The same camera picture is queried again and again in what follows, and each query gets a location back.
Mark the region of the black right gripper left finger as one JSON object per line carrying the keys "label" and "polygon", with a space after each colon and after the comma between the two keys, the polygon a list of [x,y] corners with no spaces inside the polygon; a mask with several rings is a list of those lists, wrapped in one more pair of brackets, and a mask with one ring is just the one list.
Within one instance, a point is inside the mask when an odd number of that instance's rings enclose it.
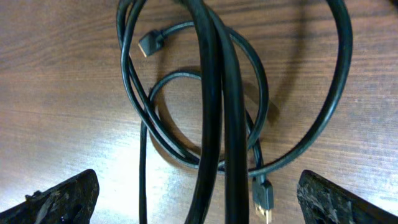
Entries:
{"label": "black right gripper left finger", "polygon": [[87,169],[48,190],[26,195],[25,202],[1,212],[1,223],[89,223],[100,186]]}

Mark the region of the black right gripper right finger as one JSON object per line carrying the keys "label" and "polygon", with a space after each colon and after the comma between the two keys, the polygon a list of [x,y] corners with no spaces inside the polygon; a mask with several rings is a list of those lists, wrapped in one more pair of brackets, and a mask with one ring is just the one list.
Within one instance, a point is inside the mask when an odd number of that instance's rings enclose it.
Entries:
{"label": "black right gripper right finger", "polygon": [[397,224],[397,216],[311,170],[302,172],[297,198],[306,224]]}

